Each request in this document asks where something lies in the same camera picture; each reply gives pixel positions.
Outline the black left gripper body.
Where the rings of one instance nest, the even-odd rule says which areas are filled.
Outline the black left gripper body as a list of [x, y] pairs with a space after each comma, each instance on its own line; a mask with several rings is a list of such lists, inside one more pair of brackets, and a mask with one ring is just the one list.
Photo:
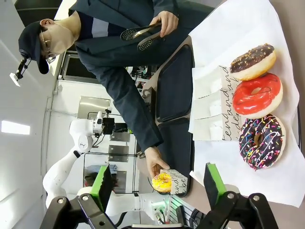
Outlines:
[[115, 126], [114, 118], [105, 117], [102, 119], [103, 134], [112, 134]]

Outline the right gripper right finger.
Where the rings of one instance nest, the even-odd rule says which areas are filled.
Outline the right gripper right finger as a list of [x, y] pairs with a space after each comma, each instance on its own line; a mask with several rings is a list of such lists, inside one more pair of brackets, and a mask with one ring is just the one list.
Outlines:
[[244, 197], [228, 191], [215, 164], [206, 163], [203, 183], [211, 210], [198, 224], [199, 229], [224, 229], [230, 221], [239, 222], [243, 229], [279, 228], [265, 195]]

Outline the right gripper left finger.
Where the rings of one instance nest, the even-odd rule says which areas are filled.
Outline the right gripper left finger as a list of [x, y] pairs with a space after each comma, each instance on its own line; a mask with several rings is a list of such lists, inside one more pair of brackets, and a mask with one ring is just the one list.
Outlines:
[[72, 200], [65, 196], [55, 197], [45, 214], [46, 229], [75, 229], [80, 223], [92, 229], [116, 229], [106, 214], [113, 182], [109, 166], [102, 167], [92, 190]]

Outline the person's right hand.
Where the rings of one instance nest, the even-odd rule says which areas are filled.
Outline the person's right hand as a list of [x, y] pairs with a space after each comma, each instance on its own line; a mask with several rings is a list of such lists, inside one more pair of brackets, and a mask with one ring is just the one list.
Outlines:
[[170, 169], [169, 165], [162, 160], [161, 154], [157, 147], [149, 147], [144, 153], [151, 178], [159, 175], [161, 169]]

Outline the person's left hand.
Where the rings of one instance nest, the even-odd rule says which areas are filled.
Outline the person's left hand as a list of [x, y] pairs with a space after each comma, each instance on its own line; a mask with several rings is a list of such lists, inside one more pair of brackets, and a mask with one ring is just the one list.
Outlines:
[[150, 25], [156, 24], [159, 21], [162, 24], [160, 31], [160, 37], [162, 38], [177, 29], [179, 19], [169, 11], [161, 11], [152, 19]]

